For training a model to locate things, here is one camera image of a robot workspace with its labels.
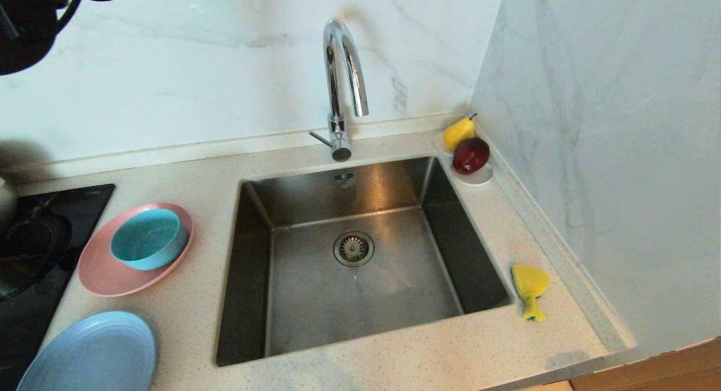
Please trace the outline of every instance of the blue bowl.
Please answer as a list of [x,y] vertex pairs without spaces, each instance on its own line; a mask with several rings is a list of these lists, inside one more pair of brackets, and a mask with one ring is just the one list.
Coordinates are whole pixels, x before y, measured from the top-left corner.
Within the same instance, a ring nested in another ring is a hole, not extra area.
[[169,209],[151,209],[128,219],[110,241],[113,257],[136,270],[153,270],[177,259],[188,230]]

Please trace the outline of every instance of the yellow object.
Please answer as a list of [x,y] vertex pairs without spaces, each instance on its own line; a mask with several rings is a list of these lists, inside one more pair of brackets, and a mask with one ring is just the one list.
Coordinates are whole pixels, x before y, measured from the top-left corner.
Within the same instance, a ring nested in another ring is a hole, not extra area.
[[539,322],[546,320],[546,315],[538,308],[536,299],[546,292],[551,277],[544,271],[523,264],[512,265],[510,272],[513,274],[515,292],[523,299],[523,304],[526,306],[523,319]]
[[443,142],[451,152],[456,150],[456,146],[463,140],[471,139],[476,136],[476,124],[473,122],[473,117],[477,114],[473,114],[471,117],[464,117],[460,121],[448,126],[445,132],[443,132]]

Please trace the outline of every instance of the pink plate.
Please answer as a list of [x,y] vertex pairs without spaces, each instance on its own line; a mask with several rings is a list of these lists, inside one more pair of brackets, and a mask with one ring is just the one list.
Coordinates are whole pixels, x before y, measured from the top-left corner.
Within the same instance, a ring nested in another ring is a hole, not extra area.
[[[188,244],[173,263],[155,270],[141,271],[118,261],[110,252],[110,240],[125,221],[149,209],[170,209],[188,230]],[[85,289],[99,296],[121,296],[148,288],[170,274],[188,254],[193,242],[193,219],[185,209],[172,203],[147,203],[133,208],[102,227],[85,245],[78,262],[78,276]]]

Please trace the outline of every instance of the faucet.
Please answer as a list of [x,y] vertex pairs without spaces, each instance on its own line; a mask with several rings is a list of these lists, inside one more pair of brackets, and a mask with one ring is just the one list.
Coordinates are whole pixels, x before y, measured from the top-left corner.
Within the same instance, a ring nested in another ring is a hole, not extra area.
[[363,81],[361,60],[350,36],[350,31],[342,21],[331,19],[325,24],[323,31],[323,55],[325,57],[325,75],[328,81],[328,97],[330,98],[330,114],[328,114],[328,128],[330,141],[323,139],[316,132],[309,134],[332,150],[331,154],[336,162],[345,162],[350,158],[350,136],[345,129],[345,116],[340,111],[338,101],[338,78],[336,74],[335,53],[342,51],[342,60],[350,81],[350,90],[353,94],[353,108],[355,116],[368,114],[368,101],[366,101],[366,84]]

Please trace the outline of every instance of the kitchen sink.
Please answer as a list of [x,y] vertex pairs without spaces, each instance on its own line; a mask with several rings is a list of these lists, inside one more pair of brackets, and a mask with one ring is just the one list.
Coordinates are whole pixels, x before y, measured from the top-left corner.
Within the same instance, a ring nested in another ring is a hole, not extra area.
[[216,363],[509,303],[437,158],[244,181]]

